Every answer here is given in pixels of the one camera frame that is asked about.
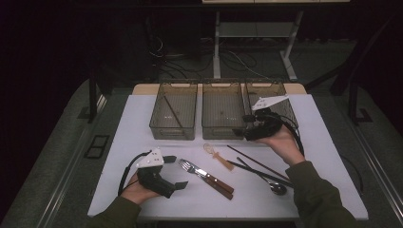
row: spoon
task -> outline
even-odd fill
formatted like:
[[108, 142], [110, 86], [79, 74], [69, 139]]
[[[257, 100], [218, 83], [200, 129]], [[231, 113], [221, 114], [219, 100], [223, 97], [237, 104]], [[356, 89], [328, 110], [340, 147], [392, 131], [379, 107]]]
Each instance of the spoon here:
[[[245, 166], [250, 168], [250, 166], [245, 161], [243, 161], [241, 158], [237, 157], [237, 160], [242, 162]], [[284, 185], [282, 185], [280, 183], [276, 183], [276, 182], [272, 183], [272, 182], [268, 181], [266, 178], [262, 177], [259, 174], [258, 174], [258, 176], [260, 178], [262, 178], [264, 181], [269, 183], [270, 189], [272, 190], [272, 192], [274, 194], [279, 195], [279, 196], [283, 196], [283, 195], [285, 195], [285, 193], [287, 193], [287, 188]]]

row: chopsticks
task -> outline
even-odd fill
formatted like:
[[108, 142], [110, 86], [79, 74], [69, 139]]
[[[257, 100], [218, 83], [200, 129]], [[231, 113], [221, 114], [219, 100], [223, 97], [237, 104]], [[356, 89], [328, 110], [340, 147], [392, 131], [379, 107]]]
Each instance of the chopsticks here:
[[272, 180], [272, 181], [275, 181], [275, 182], [284, 184], [285, 186], [294, 188], [293, 184], [292, 184], [291, 182], [289, 182], [289, 181], [286, 181], [286, 180], [283, 180], [283, 179], [279, 179], [279, 178], [273, 177], [273, 176], [271, 176], [271, 175], [268, 175], [268, 174], [265, 174], [265, 173], [263, 173], [263, 172], [260, 172], [260, 171], [258, 171], [258, 170], [256, 170], [256, 169], [253, 169], [253, 168], [250, 168], [250, 167], [241, 165], [241, 164], [236, 163], [236, 162], [233, 162], [233, 161], [228, 161], [228, 162], [234, 164], [234, 165], [237, 166], [238, 168], [242, 168], [242, 169], [244, 169], [244, 170], [246, 170], [246, 171], [252, 172], [252, 173], [254, 173], [254, 174], [258, 174], [258, 175], [263, 176], [263, 177], [265, 177], [265, 178], [267, 178], [267, 179], [270, 179], [270, 180]]
[[267, 167], [266, 165], [264, 165], [264, 164], [262, 164], [262, 163], [260, 163], [260, 162], [258, 162], [258, 161], [256, 161], [256, 160], [252, 159], [251, 157], [245, 155], [244, 153], [240, 152], [239, 150], [237, 150], [236, 148], [232, 147], [231, 145], [227, 145], [227, 146], [228, 146], [229, 148], [231, 148], [232, 150], [236, 151], [237, 153], [240, 153], [242, 156], [246, 157], [247, 159], [251, 160], [252, 162], [255, 162], [256, 164], [260, 165], [261, 167], [263, 167], [263, 168], [265, 168], [265, 169], [271, 171], [272, 173], [278, 175], [279, 177], [285, 179], [286, 181], [290, 181], [289, 178], [285, 177], [284, 175], [281, 175], [279, 172], [276, 172], [275, 170], [273, 170], [273, 169]]

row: transparent plastic bin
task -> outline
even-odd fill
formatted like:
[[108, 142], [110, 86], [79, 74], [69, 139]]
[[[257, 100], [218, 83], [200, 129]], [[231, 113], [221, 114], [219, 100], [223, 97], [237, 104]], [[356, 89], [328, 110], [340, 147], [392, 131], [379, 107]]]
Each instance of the transparent plastic bin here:
[[195, 139], [199, 80], [167, 80], [160, 83], [150, 128], [155, 140]]
[[[260, 97], [274, 97], [286, 95], [285, 87], [281, 79], [246, 79], [245, 80], [245, 103], [246, 113], [255, 114], [252, 110], [254, 105]], [[290, 101], [284, 100], [277, 104], [270, 106], [271, 111], [278, 113], [288, 124], [294, 128], [298, 128], [297, 118], [291, 107]]]
[[239, 79], [202, 81], [202, 137], [205, 140], [242, 140], [246, 128]]

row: black device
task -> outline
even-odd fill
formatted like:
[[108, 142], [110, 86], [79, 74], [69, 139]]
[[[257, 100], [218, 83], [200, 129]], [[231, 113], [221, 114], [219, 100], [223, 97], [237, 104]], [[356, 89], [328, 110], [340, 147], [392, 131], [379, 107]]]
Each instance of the black device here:
[[150, 159], [147, 159], [147, 163], [151, 163], [147, 167], [139, 167], [137, 170], [137, 177], [139, 178], [138, 181], [139, 183], [147, 188], [150, 189], [161, 196], [165, 196], [166, 198], [170, 198], [171, 195], [176, 191], [176, 190], [182, 190], [183, 188], [186, 187], [187, 181], [184, 182], [176, 182], [175, 184], [164, 180], [163, 177], [160, 175], [161, 170], [163, 169], [163, 165], [165, 163], [172, 163], [175, 162], [176, 157], [175, 156], [161, 156], [161, 159], [159, 158], [159, 149], [156, 152], [156, 150], [152, 150], [150, 152], [145, 152], [140, 155], [138, 155], [136, 158], [134, 158], [131, 163], [125, 168], [124, 174], [121, 179], [121, 183], [119, 184], [119, 191], [118, 191], [118, 196], [122, 194], [122, 192], [125, 190], [124, 185], [125, 185], [125, 180], [127, 178], [128, 172], [130, 171], [130, 167], [136, 161], [138, 158], [142, 156], [150, 156]]
[[288, 118], [273, 112], [269, 107], [255, 111], [254, 115], [245, 115], [243, 121], [252, 124], [243, 131], [243, 136], [247, 141], [255, 141], [258, 139], [271, 137], [275, 135], [283, 125], [285, 125], [296, 139], [299, 151], [304, 155], [303, 145], [297, 130], [297, 125]]

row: hand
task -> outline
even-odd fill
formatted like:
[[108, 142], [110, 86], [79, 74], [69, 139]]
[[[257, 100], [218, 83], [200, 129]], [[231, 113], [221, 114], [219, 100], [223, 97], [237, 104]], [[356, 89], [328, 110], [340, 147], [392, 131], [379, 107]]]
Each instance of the hand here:
[[160, 194], [144, 188], [139, 183], [139, 178], [137, 177], [137, 173], [131, 177], [130, 181], [128, 182], [127, 187], [121, 194], [121, 197], [126, 198], [138, 205], [142, 204], [148, 199], [155, 198], [160, 196]]
[[299, 152], [294, 136], [285, 125], [274, 136], [258, 139], [255, 142], [270, 146], [290, 166], [305, 161]]

